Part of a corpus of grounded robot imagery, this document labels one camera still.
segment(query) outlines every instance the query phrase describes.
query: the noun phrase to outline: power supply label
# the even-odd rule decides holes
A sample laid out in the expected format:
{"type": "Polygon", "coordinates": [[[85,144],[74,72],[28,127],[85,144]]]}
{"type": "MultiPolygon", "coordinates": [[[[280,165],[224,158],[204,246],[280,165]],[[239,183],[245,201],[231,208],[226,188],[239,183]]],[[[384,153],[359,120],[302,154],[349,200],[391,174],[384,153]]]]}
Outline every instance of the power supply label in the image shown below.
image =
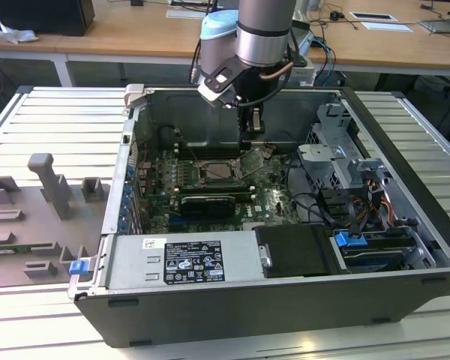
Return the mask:
{"type": "Polygon", "coordinates": [[[167,285],[225,281],[219,241],[166,243],[164,266],[167,285]]]}

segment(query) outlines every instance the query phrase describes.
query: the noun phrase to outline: blue tab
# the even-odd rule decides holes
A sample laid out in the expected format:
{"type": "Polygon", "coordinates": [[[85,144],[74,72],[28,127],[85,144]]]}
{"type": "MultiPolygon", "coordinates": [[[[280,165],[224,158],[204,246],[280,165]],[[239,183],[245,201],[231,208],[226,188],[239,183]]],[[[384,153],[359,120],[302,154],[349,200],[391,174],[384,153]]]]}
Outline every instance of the blue tab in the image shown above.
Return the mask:
{"type": "Polygon", "coordinates": [[[70,264],[68,273],[70,275],[88,275],[90,260],[75,260],[70,264]]]}
{"type": "Polygon", "coordinates": [[[362,235],[359,238],[352,238],[348,231],[340,231],[337,235],[334,236],[335,241],[338,246],[341,248],[342,246],[367,246],[367,240],[362,235]]]}

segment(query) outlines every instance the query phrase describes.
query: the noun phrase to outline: slotted aluminum platform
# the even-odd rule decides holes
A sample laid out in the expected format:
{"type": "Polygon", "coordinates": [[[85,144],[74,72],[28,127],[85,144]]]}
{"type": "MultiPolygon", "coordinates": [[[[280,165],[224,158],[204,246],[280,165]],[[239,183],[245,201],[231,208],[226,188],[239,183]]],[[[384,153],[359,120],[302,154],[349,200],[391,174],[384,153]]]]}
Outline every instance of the slotted aluminum platform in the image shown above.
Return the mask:
{"type": "MultiPolygon", "coordinates": [[[[450,216],[450,143],[408,100],[386,92],[356,94],[450,216]]],[[[358,138],[379,157],[363,133],[358,138]]]]}
{"type": "Polygon", "coordinates": [[[124,121],[124,88],[43,88],[15,94],[0,115],[0,176],[39,185],[30,155],[49,152],[69,185],[111,183],[124,121]]]}

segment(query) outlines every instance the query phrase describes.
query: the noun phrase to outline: desk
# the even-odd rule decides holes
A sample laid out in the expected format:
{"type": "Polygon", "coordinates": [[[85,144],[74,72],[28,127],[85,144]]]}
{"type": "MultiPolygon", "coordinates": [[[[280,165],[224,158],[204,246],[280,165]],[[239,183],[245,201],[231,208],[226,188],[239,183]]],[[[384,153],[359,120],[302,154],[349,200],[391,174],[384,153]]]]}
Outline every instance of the desk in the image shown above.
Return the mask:
{"type": "MultiPolygon", "coordinates": [[[[349,11],[392,14],[403,23],[433,19],[435,14],[419,8],[418,0],[333,0],[349,11]]],[[[450,4],[435,3],[446,14],[450,4]]],[[[188,65],[200,34],[197,19],[166,18],[167,6],[144,4],[131,7],[128,1],[94,0],[95,20],[84,37],[39,34],[34,43],[13,45],[0,38],[0,58],[41,59],[54,62],[63,86],[73,86],[68,62],[118,62],[188,65]]],[[[325,6],[322,15],[327,17],[325,6]]],[[[317,12],[311,12],[312,19],[317,12]]],[[[337,71],[450,76],[450,37],[429,35],[421,25],[410,25],[411,33],[367,30],[356,24],[331,23],[325,30],[329,46],[337,54],[337,71]]],[[[320,27],[312,30],[321,36],[320,27]]],[[[324,62],[321,49],[310,51],[317,66],[324,62]]]]}

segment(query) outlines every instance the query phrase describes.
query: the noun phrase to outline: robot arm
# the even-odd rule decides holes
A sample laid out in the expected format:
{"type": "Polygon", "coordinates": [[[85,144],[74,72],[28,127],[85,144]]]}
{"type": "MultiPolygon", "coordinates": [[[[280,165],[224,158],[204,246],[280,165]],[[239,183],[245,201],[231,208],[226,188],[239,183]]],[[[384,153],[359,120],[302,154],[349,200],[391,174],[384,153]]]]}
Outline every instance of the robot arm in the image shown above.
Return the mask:
{"type": "Polygon", "coordinates": [[[232,24],[232,31],[225,31],[222,36],[213,32],[203,36],[202,30],[203,81],[199,92],[213,105],[238,108],[241,145],[265,132],[261,120],[263,103],[281,90],[281,75],[286,74],[283,85],[290,78],[290,35],[295,56],[299,55],[291,27],[296,6],[306,9],[308,1],[305,2],[297,5],[296,0],[241,0],[238,21],[237,13],[229,11],[213,13],[204,20],[203,26],[209,28],[232,24]]]}

